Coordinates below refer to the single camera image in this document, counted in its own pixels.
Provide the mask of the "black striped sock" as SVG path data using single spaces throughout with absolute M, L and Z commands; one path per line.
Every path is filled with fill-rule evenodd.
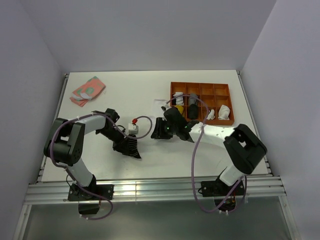
M 138 151 L 138 140 L 125 137 L 119 145 L 119 152 L 125 156 L 129 156 L 135 159 L 141 159 Z

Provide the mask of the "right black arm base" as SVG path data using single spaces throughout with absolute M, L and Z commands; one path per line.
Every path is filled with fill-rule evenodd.
M 198 193 L 202 195 L 204 198 L 208 197 L 225 197 L 230 190 L 236 185 L 236 183 L 232 186 L 227 186 L 220 179 L 210 180 L 210 181 L 202 181 L 201 187 L 198 189 Z M 228 196 L 225 201 L 222 199 L 214 199 L 215 206 L 217 207 L 221 202 L 223 204 L 218 208 L 219 211 L 229 213 L 230 211 L 234 211 L 238 204 L 236 197 L 242 196 L 241 203 L 245 200 L 245 196 L 247 193 L 247 179 L 244 178 L 244 182 L 241 180 L 232 191 L 232 193 Z

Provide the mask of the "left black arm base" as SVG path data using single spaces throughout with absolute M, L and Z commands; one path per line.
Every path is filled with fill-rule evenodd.
M 101 220 L 111 215 L 114 209 L 113 203 L 111 202 L 113 193 L 113 184 L 98 184 L 89 188 L 72 184 L 69 188 L 67 200 L 69 202 L 78 202 L 78 213 L 80 217 L 92 221 Z M 102 201 L 107 201 L 110 204 L 110 210 L 105 215 L 96 216 L 100 210 Z

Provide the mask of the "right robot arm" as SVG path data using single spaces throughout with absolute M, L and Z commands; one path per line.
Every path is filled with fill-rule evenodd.
M 218 177 L 217 191 L 229 194 L 234 184 L 245 175 L 250 175 L 267 154 L 267 147 L 245 124 L 237 127 L 219 127 L 204 124 L 198 120 L 187 121 L 176 107 L 164 111 L 163 117 L 156 118 L 152 139 L 166 140 L 173 136 L 180 140 L 195 143 L 207 143 L 224 148 L 229 155 L 231 165 Z

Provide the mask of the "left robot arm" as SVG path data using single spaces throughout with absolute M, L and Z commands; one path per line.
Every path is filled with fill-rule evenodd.
M 130 157 L 139 156 L 137 141 L 124 136 L 125 131 L 118 131 L 115 127 L 119 118 L 114 109 L 108 108 L 74 122 L 57 118 L 50 129 L 43 149 L 44 155 L 51 158 L 56 167 L 66 169 L 71 178 L 81 185 L 79 194 L 86 200 L 95 198 L 98 193 L 96 178 L 82 160 L 86 134 L 101 134 L 112 141 L 114 151 Z

